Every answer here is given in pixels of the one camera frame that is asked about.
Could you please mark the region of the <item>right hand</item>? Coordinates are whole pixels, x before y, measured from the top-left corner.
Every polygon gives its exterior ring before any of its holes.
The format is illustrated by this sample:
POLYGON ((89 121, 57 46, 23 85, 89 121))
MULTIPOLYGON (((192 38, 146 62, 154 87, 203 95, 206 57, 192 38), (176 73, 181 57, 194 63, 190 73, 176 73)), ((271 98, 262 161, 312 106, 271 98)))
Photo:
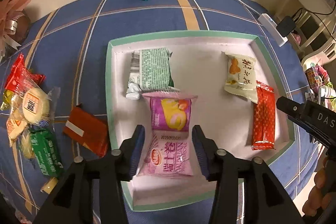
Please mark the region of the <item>right hand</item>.
POLYGON ((315 186, 302 207, 307 223, 322 217, 324 223, 335 221, 335 161, 327 156, 314 177, 315 186))

